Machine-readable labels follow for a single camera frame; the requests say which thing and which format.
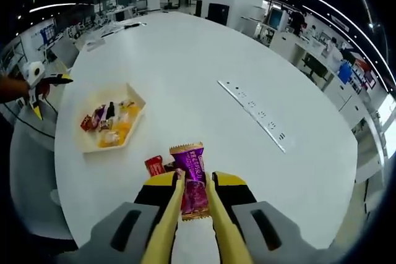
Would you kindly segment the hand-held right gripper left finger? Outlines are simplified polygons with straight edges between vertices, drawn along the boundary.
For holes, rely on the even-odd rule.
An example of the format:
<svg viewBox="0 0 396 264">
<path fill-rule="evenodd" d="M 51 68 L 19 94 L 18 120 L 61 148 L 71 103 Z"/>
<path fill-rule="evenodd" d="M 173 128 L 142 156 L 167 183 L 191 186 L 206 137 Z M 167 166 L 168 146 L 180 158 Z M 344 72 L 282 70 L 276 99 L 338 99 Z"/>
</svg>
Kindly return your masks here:
<svg viewBox="0 0 396 264">
<path fill-rule="evenodd" d="M 77 263 L 170 263 L 183 193 L 184 179 L 175 172 L 151 177 L 134 202 L 92 228 Z"/>
</svg>

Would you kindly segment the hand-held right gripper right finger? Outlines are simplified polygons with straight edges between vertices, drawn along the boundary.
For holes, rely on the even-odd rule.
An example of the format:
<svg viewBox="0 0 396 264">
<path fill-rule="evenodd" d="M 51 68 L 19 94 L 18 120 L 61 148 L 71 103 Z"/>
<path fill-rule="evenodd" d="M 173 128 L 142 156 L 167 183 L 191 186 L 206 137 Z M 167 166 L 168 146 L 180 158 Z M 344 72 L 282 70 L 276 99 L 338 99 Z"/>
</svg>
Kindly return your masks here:
<svg viewBox="0 0 396 264">
<path fill-rule="evenodd" d="M 307 243 L 296 223 L 257 201 L 238 176 L 212 174 L 212 221 L 221 263 L 327 263 L 326 249 Z"/>
</svg>

